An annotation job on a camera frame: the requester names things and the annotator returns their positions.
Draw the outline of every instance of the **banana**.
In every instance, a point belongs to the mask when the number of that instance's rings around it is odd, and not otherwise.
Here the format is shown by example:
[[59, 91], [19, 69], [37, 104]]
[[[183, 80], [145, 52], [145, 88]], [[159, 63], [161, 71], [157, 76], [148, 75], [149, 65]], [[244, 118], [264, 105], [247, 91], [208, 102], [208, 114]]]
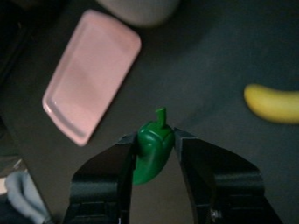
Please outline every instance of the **banana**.
[[299, 123], [299, 91], [282, 91], [249, 84], [244, 98], [253, 113], [274, 123]]

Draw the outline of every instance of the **black surface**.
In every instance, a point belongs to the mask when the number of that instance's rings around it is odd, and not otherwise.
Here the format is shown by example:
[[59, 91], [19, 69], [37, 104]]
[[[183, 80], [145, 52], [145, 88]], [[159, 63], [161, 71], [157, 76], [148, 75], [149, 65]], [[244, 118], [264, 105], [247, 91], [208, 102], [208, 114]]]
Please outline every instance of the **black surface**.
[[181, 1], [169, 22], [135, 29], [143, 49], [85, 147], [57, 130], [41, 99], [80, 14], [73, 0], [40, 27], [1, 88], [5, 125], [56, 219], [67, 210], [73, 172], [125, 133], [155, 119], [236, 152], [259, 167], [283, 223], [298, 223], [299, 129], [253, 116], [243, 89], [258, 82], [295, 90], [299, 81], [298, 1]]

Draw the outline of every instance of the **green pepper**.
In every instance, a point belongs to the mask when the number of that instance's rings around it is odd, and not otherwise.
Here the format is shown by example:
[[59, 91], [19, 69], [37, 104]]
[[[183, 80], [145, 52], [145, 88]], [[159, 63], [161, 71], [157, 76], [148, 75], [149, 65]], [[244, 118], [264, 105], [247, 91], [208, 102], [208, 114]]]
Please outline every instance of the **green pepper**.
[[165, 124], [165, 108], [159, 108], [157, 121], [148, 122], [137, 131], [133, 184], [148, 182], [164, 168], [173, 147], [173, 130]]

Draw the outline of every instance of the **pink plastic plate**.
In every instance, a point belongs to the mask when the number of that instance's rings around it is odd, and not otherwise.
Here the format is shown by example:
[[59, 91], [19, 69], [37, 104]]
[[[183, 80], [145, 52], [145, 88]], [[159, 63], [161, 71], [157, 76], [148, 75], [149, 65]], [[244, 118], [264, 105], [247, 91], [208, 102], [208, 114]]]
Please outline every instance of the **pink plastic plate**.
[[93, 10], [83, 14], [43, 97], [47, 114], [77, 145], [89, 140], [140, 45], [111, 16]]

